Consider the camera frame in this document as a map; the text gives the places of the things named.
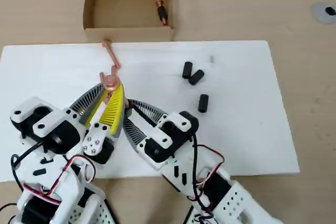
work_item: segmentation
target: black cylinder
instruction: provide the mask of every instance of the black cylinder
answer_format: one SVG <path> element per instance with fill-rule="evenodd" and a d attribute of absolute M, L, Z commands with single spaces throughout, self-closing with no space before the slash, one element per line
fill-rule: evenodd
<path fill-rule="evenodd" d="M 194 73 L 193 76 L 191 76 L 189 78 L 189 83 L 192 86 L 194 86 L 194 85 L 196 85 L 199 82 L 199 80 L 201 80 L 203 78 L 203 76 L 204 76 L 204 72 L 201 69 L 198 69 L 196 71 L 196 73 Z"/>
<path fill-rule="evenodd" d="M 165 18 L 166 20 L 168 19 L 168 14 L 167 14 L 166 8 L 164 6 L 159 6 L 157 8 L 157 11 L 158 11 L 158 15 L 159 15 L 160 20 L 162 20 L 163 18 Z"/>
<path fill-rule="evenodd" d="M 207 112 L 208 101 L 209 101 L 209 96 L 207 94 L 201 94 L 199 96 L 198 111 L 200 111 L 201 113 Z"/>
<path fill-rule="evenodd" d="M 193 64 L 190 61 L 186 61 L 183 67 L 182 77 L 184 79 L 189 79 L 191 76 L 192 69 L 193 69 Z"/>

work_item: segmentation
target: wooden surface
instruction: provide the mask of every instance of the wooden surface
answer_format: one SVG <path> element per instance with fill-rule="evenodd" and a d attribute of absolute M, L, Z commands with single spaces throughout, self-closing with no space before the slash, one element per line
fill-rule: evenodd
<path fill-rule="evenodd" d="M 315 22 L 310 14 L 314 2 L 336 4 L 174 0 L 175 40 L 269 42 L 301 173 L 237 179 L 270 214 L 292 224 L 334 223 L 336 208 L 336 24 Z M 0 0 L 0 6 L 1 46 L 86 42 L 83 0 Z M 189 207 L 161 178 L 96 184 L 106 191 L 121 223 L 182 223 Z M 0 193 L 0 205 L 19 195 L 14 183 L 0 184 Z M 7 220 L 13 212 L 4 210 L 0 218 Z"/>

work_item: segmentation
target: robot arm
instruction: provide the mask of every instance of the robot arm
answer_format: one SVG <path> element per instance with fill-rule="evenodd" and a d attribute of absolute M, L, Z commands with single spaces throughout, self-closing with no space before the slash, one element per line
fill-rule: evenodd
<path fill-rule="evenodd" d="M 90 184 L 95 166 L 111 157 L 121 131 L 114 127 L 117 124 L 113 116 L 123 115 L 124 107 L 119 104 L 122 86 L 115 91 L 99 122 L 90 127 L 105 95 L 106 90 L 98 84 L 64 110 L 31 98 L 13 111 L 10 119 L 21 132 L 21 142 L 39 146 L 25 170 L 15 224 L 88 224 L 101 219 L 99 210 L 104 209 L 105 221 L 115 223 L 104 202 L 104 192 Z M 18 164 L 13 162 L 13 173 Z"/>
<path fill-rule="evenodd" d="M 130 109 L 137 111 L 153 129 L 145 135 L 129 118 L 125 118 L 123 129 L 129 142 L 177 191 L 193 201 L 195 222 L 282 223 L 270 216 L 242 185 L 230 180 L 229 174 L 220 167 L 222 162 L 216 166 L 210 152 L 198 148 L 202 145 L 198 145 L 196 139 L 197 118 L 186 111 L 167 114 L 136 100 L 130 100 L 130 104 Z M 197 182 L 203 173 L 209 175 L 203 182 Z"/>

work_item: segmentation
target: copper bolt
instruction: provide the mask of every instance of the copper bolt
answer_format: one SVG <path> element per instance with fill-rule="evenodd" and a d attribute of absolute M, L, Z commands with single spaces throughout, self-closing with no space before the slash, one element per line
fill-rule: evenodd
<path fill-rule="evenodd" d="M 158 1 L 156 1 L 156 6 L 157 7 L 159 7 L 159 6 L 163 6 L 163 3 L 164 3 L 164 1 L 163 0 L 158 0 Z"/>
<path fill-rule="evenodd" d="M 102 45 L 102 47 L 105 47 L 105 48 L 106 48 L 106 50 L 107 50 L 107 52 L 109 53 L 109 55 L 110 55 L 110 57 L 111 57 L 111 59 L 112 59 L 114 65 L 115 65 L 118 69 L 120 69 L 120 67 L 121 67 L 121 66 L 120 66 L 120 63 L 119 63 L 119 61 L 117 60 L 116 55 L 115 55 L 114 52 L 112 51 L 111 43 L 112 43 L 112 42 L 110 42 L 110 41 L 108 41 L 108 40 L 104 40 L 104 41 L 101 43 L 101 45 Z"/>

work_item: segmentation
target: open cardboard box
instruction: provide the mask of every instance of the open cardboard box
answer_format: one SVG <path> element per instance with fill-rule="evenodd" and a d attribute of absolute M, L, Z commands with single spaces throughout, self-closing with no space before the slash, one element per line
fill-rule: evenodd
<path fill-rule="evenodd" d="M 83 27 L 90 42 L 171 41 L 171 0 L 164 0 L 168 26 L 157 14 L 157 0 L 85 0 Z"/>

